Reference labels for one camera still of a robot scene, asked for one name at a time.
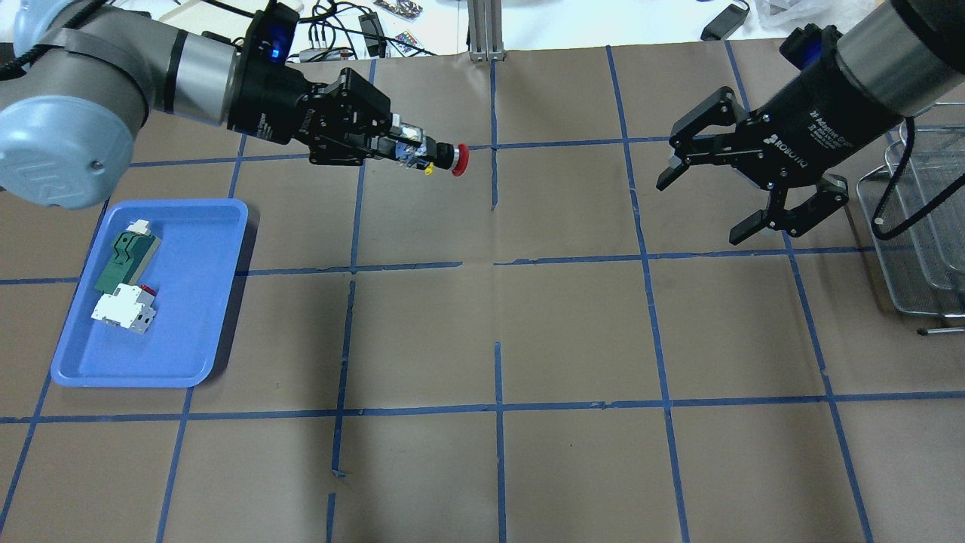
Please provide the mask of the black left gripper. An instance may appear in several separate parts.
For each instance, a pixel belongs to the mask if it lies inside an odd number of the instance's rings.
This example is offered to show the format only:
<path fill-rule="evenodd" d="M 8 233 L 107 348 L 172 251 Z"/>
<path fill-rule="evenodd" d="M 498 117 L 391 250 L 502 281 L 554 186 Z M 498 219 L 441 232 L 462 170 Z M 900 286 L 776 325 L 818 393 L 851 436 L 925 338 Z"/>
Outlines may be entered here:
<path fill-rule="evenodd" d="M 348 66 L 327 84 L 242 53 L 228 92 L 226 127 L 278 145 L 299 141 L 311 164 L 359 166 L 373 158 L 423 168 L 423 148 L 410 144 L 424 144 L 424 128 L 391 112 L 389 96 Z M 403 143 L 393 143 L 388 133 Z"/>

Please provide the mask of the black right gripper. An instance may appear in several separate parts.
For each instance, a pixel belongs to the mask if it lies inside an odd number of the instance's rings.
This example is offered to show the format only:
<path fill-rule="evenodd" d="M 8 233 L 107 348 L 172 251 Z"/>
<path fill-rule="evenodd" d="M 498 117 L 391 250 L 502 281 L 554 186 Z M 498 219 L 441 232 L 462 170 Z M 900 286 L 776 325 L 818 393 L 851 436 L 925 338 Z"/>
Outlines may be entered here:
<path fill-rule="evenodd" d="M 731 227 L 728 243 L 813 227 L 849 201 L 847 182 L 829 170 L 901 120 L 837 69 L 806 69 L 752 111 L 724 86 L 673 124 L 672 154 L 655 186 L 668 189 L 692 166 L 728 165 L 768 194 L 765 207 Z"/>

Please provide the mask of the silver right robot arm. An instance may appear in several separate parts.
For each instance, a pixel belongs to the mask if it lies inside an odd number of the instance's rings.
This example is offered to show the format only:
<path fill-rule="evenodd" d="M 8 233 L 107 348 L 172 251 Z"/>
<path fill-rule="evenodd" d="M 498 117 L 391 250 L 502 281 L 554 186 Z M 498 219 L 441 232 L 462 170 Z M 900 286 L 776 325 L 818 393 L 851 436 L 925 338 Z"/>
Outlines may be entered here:
<path fill-rule="evenodd" d="M 672 126 L 672 155 L 656 188 L 688 168 L 728 165 L 768 193 L 731 228 L 741 244 L 763 229 L 799 237 L 847 205 L 829 170 L 962 84 L 963 3 L 886 1 L 849 32 L 807 24 L 782 43 L 798 69 L 753 110 L 724 86 Z"/>

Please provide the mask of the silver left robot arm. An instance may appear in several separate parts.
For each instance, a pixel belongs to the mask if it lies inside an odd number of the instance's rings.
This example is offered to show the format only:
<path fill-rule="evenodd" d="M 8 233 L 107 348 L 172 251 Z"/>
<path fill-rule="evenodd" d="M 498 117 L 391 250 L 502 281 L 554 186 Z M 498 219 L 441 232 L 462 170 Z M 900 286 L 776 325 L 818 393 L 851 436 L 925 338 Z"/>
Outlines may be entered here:
<path fill-rule="evenodd" d="M 320 83 L 288 66 L 299 21 L 270 1 L 235 46 L 107 1 L 21 2 L 15 58 L 2 65 L 2 189 L 44 207 L 107 200 L 153 112 L 297 141 L 316 165 L 390 159 L 427 171 L 466 157 L 401 121 L 353 69 Z"/>

